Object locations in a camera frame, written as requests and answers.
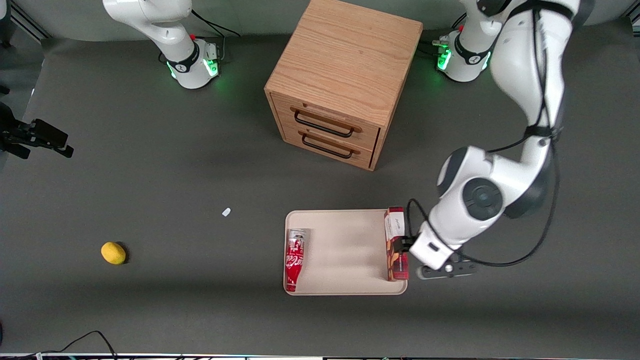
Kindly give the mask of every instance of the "wood grain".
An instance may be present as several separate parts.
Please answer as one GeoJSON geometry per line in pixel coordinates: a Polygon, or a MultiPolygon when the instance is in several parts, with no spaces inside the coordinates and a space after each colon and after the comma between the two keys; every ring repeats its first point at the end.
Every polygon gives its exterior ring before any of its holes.
{"type": "Polygon", "coordinates": [[[266,88],[387,127],[422,24],[311,0],[266,88]]]}

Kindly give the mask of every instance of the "gray wall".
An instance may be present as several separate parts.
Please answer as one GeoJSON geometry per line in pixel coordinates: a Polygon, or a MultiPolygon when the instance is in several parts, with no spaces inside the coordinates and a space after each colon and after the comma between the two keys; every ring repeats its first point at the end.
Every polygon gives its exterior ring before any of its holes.
{"type": "MultiPolygon", "coordinates": [[[[88,41],[145,38],[115,22],[104,11],[102,0],[14,0],[56,38],[88,41]]],[[[425,29],[450,26],[464,12],[457,0],[347,0],[368,8],[421,21],[425,29]]],[[[619,17],[634,0],[596,0],[587,24],[619,17]]],[[[193,0],[193,8],[205,18],[242,34],[291,33],[308,0],[193,0]]],[[[211,35],[207,26],[189,17],[183,21],[197,35],[211,35]]]]}

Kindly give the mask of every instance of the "red box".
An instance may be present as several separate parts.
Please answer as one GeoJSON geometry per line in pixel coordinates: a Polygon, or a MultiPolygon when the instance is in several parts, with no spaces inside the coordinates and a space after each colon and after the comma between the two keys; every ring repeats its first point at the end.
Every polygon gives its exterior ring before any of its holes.
{"type": "Polygon", "coordinates": [[[407,253],[394,252],[394,241],[404,236],[404,209],[402,206],[388,208],[385,212],[385,236],[387,238],[387,280],[409,279],[407,253]]]}

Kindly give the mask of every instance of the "coca-cola logo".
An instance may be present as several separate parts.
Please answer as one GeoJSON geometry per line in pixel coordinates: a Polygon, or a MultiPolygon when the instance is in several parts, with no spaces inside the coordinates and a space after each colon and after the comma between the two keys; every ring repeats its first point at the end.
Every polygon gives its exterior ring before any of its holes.
{"type": "Polygon", "coordinates": [[[292,268],[296,265],[302,265],[302,258],[298,255],[287,255],[285,265],[287,268],[292,268]]]}

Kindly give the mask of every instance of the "black cable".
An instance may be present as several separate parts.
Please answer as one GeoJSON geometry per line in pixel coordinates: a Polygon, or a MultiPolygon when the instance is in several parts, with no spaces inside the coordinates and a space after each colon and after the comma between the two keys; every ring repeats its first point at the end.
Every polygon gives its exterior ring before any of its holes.
{"type": "Polygon", "coordinates": [[[466,259],[466,260],[469,260],[469,261],[473,261],[474,263],[477,263],[477,264],[480,264],[480,265],[492,266],[492,267],[507,267],[507,266],[513,266],[513,265],[517,265],[517,264],[523,263],[524,261],[526,261],[529,258],[531,258],[538,251],[538,249],[540,249],[542,244],[547,239],[547,234],[549,232],[549,229],[551,228],[551,223],[553,222],[554,214],[556,212],[558,189],[560,187],[560,165],[559,165],[559,162],[558,162],[558,159],[557,159],[557,149],[556,149],[556,144],[555,144],[554,140],[551,140],[551,153],[553,155],[554,173],[555,173],[555,176],[556,176],[556,181],[555,181],[555,184],[554,184],[554,194],[553,194],[553,197],[551,198],[551,207],[549,209],[549,215],[547,217],[547,221],[545,223],[545,227],[542,230],[542,234],[538,238],[538,242],[535,244],[535,246],[525,256],[522,256],[522,257],[520,257],[520,258],[518,258],[516,260],[513,260],[513,261],[508,261],[506,263],[494,263],[492,261],[480,260],[480,259],[474,258],[473,256],[466,255],[460,249],[453,249],[452,247],[450,247],[442,239],[440,234],[438,234],[436,229],[431,224],[431,221],[429,220],[429,215],[427,215],[427,213],[424,211],[424,208],[422,208],[422,206],[420,205],[420,203],[416,199],[410,199],[409,203],[406,205],[407,229],[409,231],[409,236],[411,238],[413,238],[413,239],[416,238],[415,235],[413,235],[413,233],[412,233],[411,220],[410,220],[410,218],[411,218],[411,212],[410,212],[411,204],[415,204],[418,207],[418,209],[420,210],[420,213],[421,213],[424,221],[427,222],[427,224],[431,228],[431,231],[433,231],[433,234],[435,234],[435,236],[438,238],[438,240],[440,240],[440,242],[445,247],[447,247],[451,252],[453,252],[456,255],[458,255],[460,258],[466,259]]]}
{"type": "MultiPolygon", "coordinates": [[[[538,113],[538,118],[536,119],[536,126],[540,123],[540,120],[542,118],[542,113],[543,111],[546,112],[547,114],[547,129],[549,130],[549,132],[551,132],[551,123],[550,123],[550,117],[549,117],[549,113],[548,113],[548,108],[547,108],[547,102],[545,100],[545,89],[547,86],[547,51],[546,49],[543,50],[543,64],[544,64],[544,69],[543,69],[543,73],[540,71],[540,63],[538,61],[538,37],[537,37],[537,30],[538,30],[538,21],[540,19],[540,11],[539,10],[534,10],[533,13],[533,43],[534,43],[534,59],[536,62],[536,72],[538,73],[538,80],[540,82],[540,88],[541,88],[541,105],[540,105],[540,112],[538,113]]],[[[509,147],[515,146],[518,143],[522,143],[526,138],[528,138],[528,136],[524,136],[522,139],[520,139],[518,142],[508,145],[504,148],[501,149],[508,149],[509,147]]],[[[485,265],[485,266],[493,266],[493,267],[507,267],[507,266],[513,266],[513,265],[517,265],[520,263],[523,263],[524,261],[528,260],[529,258],[531,258],[531,256],[533,256],[538,249],[540,249],[540,247],[542,246],[542,244],[544,243],[544,241],[547,239],[547,234],[549,232],[549,229],[551,228],[551,223],[553,222],[553,218],[554,218],[554,214],[556,212],[556,204],[557,204],[557,198],[558,198],[558,191],[560,189],[560,164],[558,161],[558,155],[557,155],[557,149],[556,149],[556,138],[554,138],[553,136],[551,136],[549,138],[550,141],[550,148],[551,148],[551,155],[552,155],[552,160],[554,163],[554,175],[555,175],[555,182],[554,182],[554,194],[551,198],[551,206],[549,208],[549,215],[547,217],[547,221],[545,222],[545,226],[542,230],[542,234],[540,235],[538,242],[536,242],[535,246],[524,256],[513,260],[513,261],[508,261],[505,263],[494,263],[492,261],[485,261],[485,260],[480,260],[477,258],[474,258],[472,256],[466,255],[465,253],[462,252],[462,250],[460,249],[453,249],[451,248],[445,241],[444,239],[442,239],[442,237],[440,236],[440,234],[438,234],[438,232],[436,231],[436,229],[433,227],[433,225],[431,224],[431,221],[429,220],[429,215],[424,211],[424,208],[422,208],[422,206],[420,205],[420,203],[416,200],[416,199],[410,199],[407,206],[406,206],[406,217],[407,217],[407,228],[408,228],[408,232],[409,232],[409,237],[411,239],[416,239],[416,235],[413,235],[413,231],[412,231],[412,227],[411,227],[411,205],[415,204],[418,209],[420,210],[420,213],[424,219],[424,221],[427,222],[427,224],[429,225],[429,227],[431,228],[431,231],[433,231],[433,234],[438,238],[438,240],[440,240],[440,242],[447,247],[451,252],[455,253],[456,255],[458,255],[460,258],[462,259],[466,259],[469,261],[473,261],[477,264],[480,265],[485,265]]]]}
{"type": "Polygon", "coordinates": [[[486,153],[487,153],[487,154],[493,154],[494,152],[505,151],[506,149],[510,149],[510,148],[512,148],[512,147],[514,147],[514,146],[518,146],[518,145],[520,145],[521,143],[524,143],[524,142],[525,142],[525,140],[526,140],[526,139],[528,139],[528,138],[529,138],[529,136],[528,136],[528,135],[525,135],[525,136],[523,136],[520,140],[516,141],[515,143],[511,143],[511,144],[509,144],[509,145],[507,145],[507,146],[503,146],[503,147],[499,147],[499,148],[497,148],[497,149],[492,149],[492,150],[486,151],[486,153]]]}
{"type": "Polygon", "coordinates": [[[416,49],[416,50],[418,50],[418,51],[420,51],[422,54],[425,54],[425,55],[429,55],[429,56],[438,56],[438,54],[436,54],[436,53],[430,53],[430,52],[428,52],[428,51],[422,50],[420,47],[416,47],[415,49],[416,49]]]}
{"type": "MultiPolygon", "coordinates": [[[[547,52],[546,51],[542,52],[543,64],[545,66],[542,73],[540,71],[540,63],[538,62],[538,21],[540,19],[540,11],[539,10],[532,11],[531,16],[532,16],[532,23],[533,23],[533,55],[534,55],[534,61],[536,62],[536,75],[538,76],[538,84],[540,85],[540,94],[541,94],[541,103],[540,103],[540,110],[538,112],[538,118],[536,119],[535,124],[533,124],[533,126],[538,126],[540,124],[540,120],[542,119],[543,112],[546,112],[547,124],[549,123],[549,110],[547,108],[547,102],[545,100],[545,94],[547,92],[547,52]]],[[[518,141],[511,143],[507,146],[489,150],[486,153],[493,154],[494,152],[500,152],[506,149],[510,149],[514,146],[520,145],[521,143],[525,142],[525,140],[528,139],[529,137],[530,135],[524,134],[522,138],[519,139],[518,141]]]]}
{"type": "Polygon", "coordinates": [[[29,354],[29,355],[25,355],[25,356],[18,356],[18,357],[13,357],[12,360],[26,360],[29,359],[30,357],[33,357],[37,354],[46,354],[46,353],[55,353],[55,352],[64,352],[66,349],[68,349],[69,347],[71,347],[71,345],[77,343],[78,341],[86,338],[87,336],[93,334],[93,333],[97,333],[98,335],[100,335],[100,337],[104,340],[104,342],[107,344],[107,347],[109,348],[109,352],[111,353],[111,355],[113,356],[113,359],[116,359],[116,352],[115,350],[113,350],[113,347],[111,346],[111,344],[109,343],[109,340],[107,340],[107,338],[103,335],[103,333],[101,333],[98,330],[94,330],[94,331],[90,331],[87,332],[86,334],[80,336],[78,339],[75,339],[74,341],[71,341],[66,347],[63,347],[60,350],[46,350],[46,351],[38,351],[38,352],[34,352],[33,354],[29,354]]]}
{"type": "Polygon", "coordinates": [[[192,11],[191,11],[191,13],[192,13],[193,15],[195,15],[198,19],[200,19],[200,20],[202,20],[202,21],[206,22],[206,23],[207,23],[207,24],[209,24],[209,25],[217,26],[218,28],[221,28],[222,30],[227,30],[227,31],[228,31],[228,32],[230,32],[230,33],[234,33],[234,34],[236,34],[238,37],[241,37],[239,33],[236,33],[235,31],[233,31],[233,30],[231,30],[231,29],[227,29],[227,28],[225,28],[224,26],[220,26],[220,25],[216,24],[215,22],[211,22],[211,21],[209,21],[209,20],[207,20],[207,19],[203,18],[202,16],[200,16],[200,14],[196,13],[196,11],[195,11],[195,10],[192,10],[192,11]]]}
{"type": "Polygon", "coordinates": [[[456,26],[458,26],[458,24],[465,19],[465,17],[467,17],[467,13],[460,15],[460,17],[458,17],[458,20],[456,20],[456,22],[454,22],[453,25],[451,25],[451,28],[455,29],[456,26]]]}
{"type": "Polygon", "coordinates": [[[212,28],[213,30],[215,30],[221,37],[222,37],[222,55],[220,56],[220,60],[224,60],[225,58],[225,54],[227,53],[227,48],[226,48],[226,44],[227,44],[227,37],[225,36],[225,34],[223,34],[220,30],[218,30],[218,28],[227,30],[231,33],[236,34],[238,37],[241,37],[239,33],[236,33],[235,31],[231,30],[231,29],[227,29],[224,26],[220,26],[218,24],[216,24],[215,22],[211,22],[205,18],[203,18],[202,16],[200,16],[200,14],[196,13],[196,11],[192,10],[191,13],[193,13],[193,15],[195,15],[195,17],[197,17],[198,19],[202,20],[205,24],[209,25],[210,28],[212,28]]]}

